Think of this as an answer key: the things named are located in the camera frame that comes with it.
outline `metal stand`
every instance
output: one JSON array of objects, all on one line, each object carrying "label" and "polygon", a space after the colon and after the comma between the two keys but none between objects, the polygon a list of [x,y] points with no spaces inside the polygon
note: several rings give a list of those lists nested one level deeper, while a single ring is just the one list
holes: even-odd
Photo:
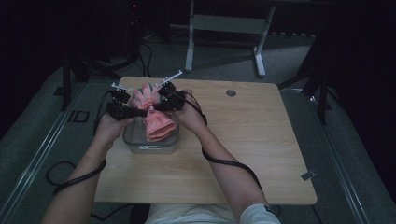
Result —
[{"label": "metal stand", "polygon": [[234,18],[222,16],[209,16],[194,14],[194,0],[191,0],[190,6],[190,30],[189,45],[187,48],[185,71],[192,71],[192,61],[194,53],[194,30],[209,30],[221,32],[234,32],[243,34],[261,35],[259,45],[254,47],[254,57],[257,66],[257,72],[260,77],[265,76],[264,65],[262,62],[262,47],[271,24],[276,7],[271,7],[266,20],[253,18]]}]

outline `wooden table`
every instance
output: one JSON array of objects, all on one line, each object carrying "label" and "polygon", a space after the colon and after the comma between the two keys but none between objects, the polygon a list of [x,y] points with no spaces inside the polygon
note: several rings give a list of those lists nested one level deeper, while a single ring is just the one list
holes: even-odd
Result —
[{"label": "wooden table", "polygon": [[[124,77],[139,88],[156,78]],[[260,179],[271,204],[313,204],[308,179],[281,96],[274,84],[175,79],[180,91],[192,89],[208,126],[223,145]],[[234,90],[230,97],[227,90]],[[173,154],[134,154],[120,137],[106,157],[95,200],[115,203],[226,203],[196,137],[180,127]]]}]

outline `black wire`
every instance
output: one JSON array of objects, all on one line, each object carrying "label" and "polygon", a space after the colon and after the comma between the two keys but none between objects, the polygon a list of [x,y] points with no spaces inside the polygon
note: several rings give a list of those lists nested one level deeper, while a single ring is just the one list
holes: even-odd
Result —
[{"label": "black wire", "polygon": [[58,166],[58,165],[60,165],[60,164],[64,164],[64,163],[73,166],[73,168],[76,168],[76,165],[75,165],[73,162],[71,162],[71,161],[58,161],[58,162],[56,162],[55,164],[53,164],[53,165],[48,169],[48,171],[47,171],[47,173],[46,173],[46,179],[47,179],[47,181],[48,181],[51,185],[53,185],[53,186],[60,186],[60,185],[62,185],[62,184],[57,184],[57,183],[53,182],[53,181],[50,179],[50,173],[51,173],[51,171],[52,171],[56,166]]},{"label": "black wire", "polygon": [[99,216],[96,215],[96,214],[91,214],[91,217],[94,217],[94,218],[96,218],[96,219],[98,219],[98,220],[100,220],[100,221],[106,221],[106,219],[110,218],[111,216],[113,216],[114,214],[116,214],[117,212],[119,212],[120,210],[122,210],[122,209],[124,209],[124,208],[126,208],[126,207],[129,207],[129,206],[133,206],[133,205],[134,205],[134,204],[132,204],[132,203],[125,204],[125,205],[123,205],[123,206],[117,208],[116,210],[114,210],[114,211],[111,212],[110,214],[108,214],[106,217],[99,217]]},{"label": "black wire", "polygon": [[146,66],[145,66],[145,62],[143,61],[143,57],[142,57],[142,55],[140,54],[140,52],[138,52],[138,55],[139,55],[140,62],[141,62],[142,65],[143,65],[143,68],[142,68],[142,70],[143,70],[143,77],[145,77],[145,76],[146,76]]},{"label": "black wire", "polygon": [[58,187],[56,187],[56,189],[53,191],[53,196],[57,195],[63,189],[66,189],[66,188],[68,188],[70,186],[73,186],[73,185],[75,185],[75,184],[77,184],[79,182],[82,182],[84,180],[87,180],[87,179],[97,175],[103,169],[105,169],[105,167],[106,167],[106,159],[104,159],[102,161],[102,163],[100,164],[100,166],[96,170],[94,170],[94,171],[92,171],[90,173],[87,173],[85,175],[79,176],[77,178],[71,179],[69,181],[66,181],[66,182],[62,183],[61,185],[59,185]]},{"label": "black wire", "polygon": [[[58,162],[56,162],[55,164],[53,164],[53,165],[48,169],[48,171],[47,171],[47,173],[46,173],[47,181],[48,181],[51,185],[53,185],[53,186],[61,186],[61,185],[62,185],[62,184],[55,183],[54,181],[52,181],[52,180],[50,179],[50,173],[52,172],[52,170],[53,170],[56,166],[58,166],[58,165],[60,165],[60,164],[69,164],[69,165],[73,166],[73,168],[76,168],[76,165],[75,165],[73,162],[71,162],[71,161],[58,161]],[[123,206],[117,208],[116,210],[114,210],[113,212],[111,212],[110,214],[108,214],[108,215],[105,216],[105,217],[99,217],[98,215],[96,215],[96,214],[94,214],[94,213],[91,213],[91,217],[94,217],[94,218],[96,218],[96,219],[98,219],[98,220],[100,220],[100,221],[106,221],[108,218],[110,218],[111,216],[113,216],[114,214],[116,214],[117,212],[119,212],[121,209],[124,209],[124,208],[129,207],[129,206],[132,206],[132,205],[134,205],[134,204],[132,204],[132,203],[125,204],[125,205],[123,205]]]},{"label": "black wire", "polygon": [[314,205],[311,205],[311,208],[312,208],[312,210],[314,211],[315,216],[316,216],[317,219],[318,219],[318,222],[319,222],[320,224],[322,224],[323,222],[321,221],[320,216],[319,216],[319,214],[318,214],[318,212],[317,212],[317,209],[315,209],[315,206],[314,206]]},{"label": "black wire", "polygon": [[151,47],[149,45],[147,45],[146,43],[144,43],[143,41],[142,41],[142,45],[145,46],[146,48],[148,48],[148,51],[149,51],[147,73],[148,73],[148,77],[151,77],[151,73],[149,72],[149,65],[151,63],[152,50],[151,50]]}]

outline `gray carpet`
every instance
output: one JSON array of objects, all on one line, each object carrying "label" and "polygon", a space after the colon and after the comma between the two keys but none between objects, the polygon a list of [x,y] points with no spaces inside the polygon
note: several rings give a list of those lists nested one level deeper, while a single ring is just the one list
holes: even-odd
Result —
[{"label": "gray carpet", "polygon": [[[146,42],[152,49],[149,71],[153,77],[171,76],[184,68],[186,36],[178,35],[173,40],[172,43],[167,44],[156,35],[146,38]],[[182,75],[181,78],[279,84],[296,74],[314,39],[304,36],[286,38],[283,35],[270,35],[263,50],[267,73],[265,78],[256,76],[252,50],[248,41],[244,44],[232,41],[218,43],[207,41],[207,36],[204,35],[198,40],[195,46],[193,71]],[[147,65],[149,49],[142,47],[141,53]],[[121,76],[141,77],[141,66],[142,64],[137,62],[136,65],[121,69],[118,73]],[[46,172],[57,161],[78,162],[92,139],[92,123],[100,98],[114,80],[92,76],[87,84],[82,85],[81,94],[75,98],[76,101],[69,111],[63,113],[59,110],[62,98],[53,95],[55,88],[62,85],[61,81],[62,73],[59,70],[44,83],[19,120],[1,140],[1,206],[5,205],[8,195],[12,192],[26,165],[45,141],[58,116],[61,114],[69,118],[72,111],[81,111],[82,115],[89,112],[90,115],[87,122],[70,120],[64,124],[32,185],[22,197],[21,203],[17,204],[10,223],[39,222],[54,189],[45,178]],[[300,89],[303,85],[304,80],[293,84],[290,88]],[[340,224],[359,223],[350,208],[344,186],[333,165],[331,153],[326,144],[327,136],[323,134],[323,127],[318,123],[318,118],[313,112],[315,105],[295,90],[283,90],[281,95],[306,166],[308,170],[318,174],[312,181],[318,195],[318,202],[314,207],[321,221]],[[347,115],[331,98],[329,104],[332,110],[326,112],[328,121],[326,130],[331,134],[332,142],[345,165],[369,223],[396,223],[395,204],[382,185]],[[70,171],[71,167],[61,166],[52,173],[51,177],[62,182]],[[97,203],[93,212],[105,217],[119,206],[121,204]],[[311,206],[282,205],[274,206],[274,210],[280,212],[278,217],[282,223],[319,223]],[[128,223],[129,215],[130,208],[126,208],[105,223]],[[100,221],[92,218],[91,223],[100,223]]]}]

